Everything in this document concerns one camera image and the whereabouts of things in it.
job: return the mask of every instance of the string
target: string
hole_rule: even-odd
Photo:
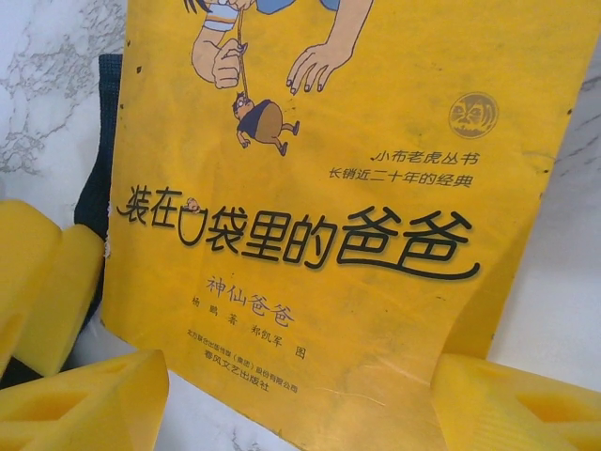
[[[244,15],[244,9],[240,10],[240,17],[238,19],[238,43],[242,45],[242,17]],[[248,99],[248,86],[246,85],[246,70],[244,70],[244,53],[239,56],[240,60],[240,76],[242,77],[242,85],[244,86],[244,97]]]

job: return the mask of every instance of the small cartoon man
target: small cartoon man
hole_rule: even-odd
[[[240,56],[246,44],[230,39],[225,33],[234,29],[239,13],[255,5],[263,14],[288,8],[296,0],[184,0],[186,9],[197,12],[198,5],[207,13],[194,42],[192,63],[196,73],[217,88],[237,86]],[[373,0],[319,0],[324,8],[336,11],[325,42],[308,47],[296,59],[286,79],[292,95],[299,90],[322,91],[331,74],[353,56],[355,44],[372,7]]]
[[[251,141],[244,136],[246,133],[258,143],[273,144],[277,147],[280,155],[285,156],[288,143],[280,142],[280,133],[287,130],[296,136],[301,126],[298,120],[294,125],[284,123],[282,110],[276,103],[265,100],[255,105],[243,92],[238,94],[232,106],[234,116],[239,121],[238,141],[243,148],[247,148],[251,144]]]

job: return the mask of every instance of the publisher logo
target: publisher logo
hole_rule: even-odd
[[[461,96],[451,107],[449,125],[462,138],[481,138],[497,125],[499,107],[483,92]]]

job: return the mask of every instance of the white marble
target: white marble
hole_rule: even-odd
[[[98,55],[121,52],[126,0],[0,0],[0,198],[72,223],[94,162]],[[601,391],[601,44],[490,354]],[[75,363],[132,351],[94,318]],[[170,374],[156,449],[287,451],[268,430]]]

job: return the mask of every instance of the yellow book cover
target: yellow book cover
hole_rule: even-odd
[[[102,319],[299,448],[444,449],[598,0],[130,0]]]

